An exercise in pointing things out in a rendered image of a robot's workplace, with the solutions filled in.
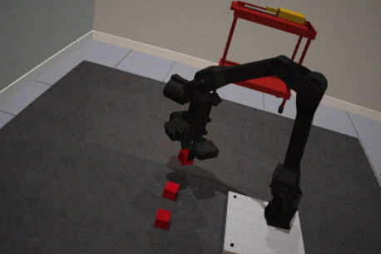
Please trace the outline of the red cube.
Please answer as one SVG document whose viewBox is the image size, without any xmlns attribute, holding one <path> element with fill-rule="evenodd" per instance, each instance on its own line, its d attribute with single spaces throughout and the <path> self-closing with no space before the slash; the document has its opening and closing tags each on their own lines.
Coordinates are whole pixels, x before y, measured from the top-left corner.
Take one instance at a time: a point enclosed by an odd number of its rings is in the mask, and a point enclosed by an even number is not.
<svg viewBox="0 0 381 254">
<path fill-rule="evenodd" d="M 174 182 L 168 181 L 168 183 L 166 184 L 163 190 L 163 197 L 174 201 L 177 195 L 177 192 L 179 190 L 179 186 L 180 185 L 175 184 Z"/>
<path fill-rule="evenodd" d="M 194 158 L 191 162 L 188 162 L 188 161 L 187 161 L 188 153 L 189 153 L 189 149 L 183 149 L 183 150 L 180 150 L 178 159 L 179 159 L 179 161 L 181 162 L 182 166 L 191 165 L 191 164 L 193 164 L 193 162 L 194 162 L 194 159 L 195 159 L 195 158 Z"/>
<path fill-rule="evenodd" d="M 171 219 L 171 211 L 158 209 L 154 227 L 167 230 Z"/>
</svg>

